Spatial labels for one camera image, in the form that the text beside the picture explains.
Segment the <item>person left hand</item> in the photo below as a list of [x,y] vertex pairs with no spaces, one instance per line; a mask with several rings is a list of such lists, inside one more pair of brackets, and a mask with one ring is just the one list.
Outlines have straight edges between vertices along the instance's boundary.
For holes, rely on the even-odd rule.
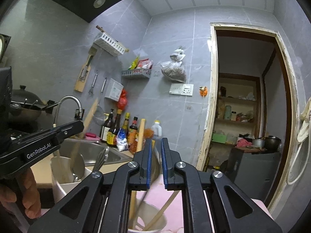
[[[21,174],[21,183],[25,188],[22,199],[25,214],[30,219],[38,218],[41,215],[41,201],[36,181],[30,168]],[[9,187],[1,184],[1,204],[9,210],[8,204],[15,203],[16,200],[16,194]]]

